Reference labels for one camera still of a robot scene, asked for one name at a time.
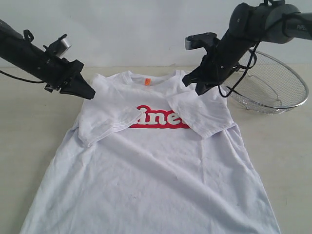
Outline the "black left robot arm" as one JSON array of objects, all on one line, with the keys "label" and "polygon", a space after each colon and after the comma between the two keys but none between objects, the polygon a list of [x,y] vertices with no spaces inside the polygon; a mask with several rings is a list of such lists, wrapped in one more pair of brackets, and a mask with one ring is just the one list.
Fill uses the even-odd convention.
[{"label": "black left robot arm", "polygon": [[44,46],[43,51],[32,44],[34,36],[29,30],[20,34],[1,20],[0,57],[38,78],[37,84],[45,83],[44,89],[50,93],[56,90],[61,94],[93,99],[96,92],[81,75],[84,64],[61,57],[71,47],[66,37],[67,34],[62,35]]}]

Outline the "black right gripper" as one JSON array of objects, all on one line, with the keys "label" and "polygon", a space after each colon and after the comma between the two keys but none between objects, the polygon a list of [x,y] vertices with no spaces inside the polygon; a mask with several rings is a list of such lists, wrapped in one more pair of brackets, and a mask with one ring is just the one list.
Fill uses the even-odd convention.
[{"label": "black right gripper", "polygon": [[195,92],[201,96],[222,84],[240,59],[240,51],[215,48],[203,57],[197,68],[184,76],[182,82],[185,86],[195,84]]}]

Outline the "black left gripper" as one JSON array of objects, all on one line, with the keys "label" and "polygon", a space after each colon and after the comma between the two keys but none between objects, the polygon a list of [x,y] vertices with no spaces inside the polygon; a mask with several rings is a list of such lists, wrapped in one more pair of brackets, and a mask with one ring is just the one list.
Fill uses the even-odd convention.
[{"label": "black left gripper", "polygon": [[93,99],[96,92],[82,77],[83,67],[84,64],[79,60],[69,62],[63,58],[61,67],[57,69],[59,73],[46,82],[44,89],[50,93],[56,90],[60,94]]}]

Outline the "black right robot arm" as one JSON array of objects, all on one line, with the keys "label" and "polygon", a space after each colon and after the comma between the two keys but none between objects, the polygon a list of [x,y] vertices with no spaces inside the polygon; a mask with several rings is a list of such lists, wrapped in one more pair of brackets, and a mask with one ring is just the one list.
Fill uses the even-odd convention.
[{"label": "black right robot arm", "polygon": [[266,0],[258,6],[239,4],[221,39],[212,32],[185,38],[185,48],[204,48],[207,54],[200,65],[183,79],[185,86],[196,84],[202,95],[220,87],[235,71],[250,70],[256,63],[255,52],[261,42],[285,44],[293,38],[312,38],[312,15],[302,13],[283,0]]}]

